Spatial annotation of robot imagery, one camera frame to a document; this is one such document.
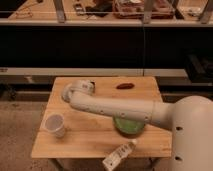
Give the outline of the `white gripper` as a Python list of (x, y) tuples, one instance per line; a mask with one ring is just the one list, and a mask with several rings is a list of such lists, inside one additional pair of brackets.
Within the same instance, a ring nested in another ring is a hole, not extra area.
[(73, 83), (72, 89), (86, 94), (93, 94), (95, 92), (95, 83), (90, 80), (77, 80)]

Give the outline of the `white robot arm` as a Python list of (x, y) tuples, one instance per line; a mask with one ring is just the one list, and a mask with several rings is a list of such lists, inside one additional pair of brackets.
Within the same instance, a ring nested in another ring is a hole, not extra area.
[(73, 109), (145, 122), (172, 132), (171, 171), (213, 171), (213, 101), (189, 96), (176, 103), (94, 97), (95, 84), (77, 80), (62, 91)]

